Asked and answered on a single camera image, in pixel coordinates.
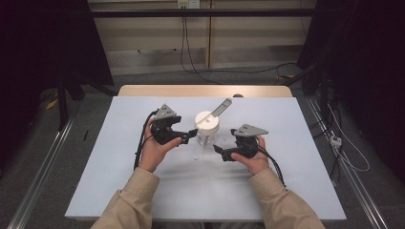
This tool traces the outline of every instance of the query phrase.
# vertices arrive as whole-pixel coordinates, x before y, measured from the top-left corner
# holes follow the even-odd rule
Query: white tabletop
[[[181,123],[194,129],[194,117],[212,111],[223,97],[115,97],[99,133],[66,217],[98,218],[133,172],[145,118],[166,103]],[[303,198],[320,219],[345,219],[339,199],[295,98],[233,98],[220,116],[216,144],[234,147],[230,129],[247,123],[268,130],[266,148],[277,160],[287,187]],[[223,162],[196,139],[169,152],[155,172],[160,186],[153,199],[154,220],[258,221],[261,207],[249,186],[250,174],[238,162]]]

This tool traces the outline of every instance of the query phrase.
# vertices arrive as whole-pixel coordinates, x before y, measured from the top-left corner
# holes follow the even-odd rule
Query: sleeve
[[[152,197],[159,182],[155,175],[137,168],[92,228],[151,228]]]
[[[270,168],[252,177],[250,183],[262,204],[266,228],[325,228],[310,206],[287,190]]]

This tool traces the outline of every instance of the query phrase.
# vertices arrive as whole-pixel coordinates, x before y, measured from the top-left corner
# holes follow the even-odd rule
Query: table
[[[221,114],[217,144],[228,148],[234,141],[229,129],[239,127],[235,125],[241,120],[269,130],[269,135],[263,135],[267,150],[278,161],[288,188],[308,202],[320,219],[345,219],[296,99],[283,86],[122,87],[65,216],[85,220],[101,215],[114,191],[122,188],[132,173],[144,119],[162,102],[182,115],[174,130],[188,131],[201,109],[215,109],[233,94],[245,98],[233,98],[233,104]],[[155,172],[161,182],[153,200],[154,220],[262,220],[245,166],[222,162],[211,148],[191,139],[166,156]]]

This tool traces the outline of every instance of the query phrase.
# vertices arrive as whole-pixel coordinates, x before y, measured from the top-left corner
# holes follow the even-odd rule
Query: hand
[[[160,145],[152,136],[151,128],[153,119],[149,119],[146,125],[145,135],[143,136],[143,148],[142,154],[139,161],[139,168],[149,171],[151,173],[155,172],[158,165],[163,161],[166,153],[176,146],[180,145],[182,139],[177,137],[164,145]]]
[[[266,143],[265,139],[262,138],[260,135],[256,136],[256,139],[259,141],[259,145],[263,147],[264,149],[266,148]],[[270,166],[268,165],[268,158],[266,155],[264,155],[261,152],[257,152],[257,154],[252,157],[252,158],[246,158],[240,154],[237,153],[232,153],[231,157],[244,164],[244,166],[247,167],[249,172],[252,175],[256,175],[260,172],[262,172],[264,169],[269,168]]]

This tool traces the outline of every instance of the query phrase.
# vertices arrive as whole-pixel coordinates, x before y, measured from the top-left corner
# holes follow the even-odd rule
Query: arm
[[[265,148],[265,140],[261,136],[257,139]],[[253,175],[250,183],[262,204],[266,228],[325,228],[310,206],[284,187],[268,165],[267,156],[260,152],[251,159],[238,154],[231,156]]]
[[[160,145],[151,136],[149,120],[145,130],[142,157],[138,168],[122,190],[116,191],[101,217],[92,228],[151,228],[152,198],[160,179],[153,172],[168,151],[181,143],[181,138]]]

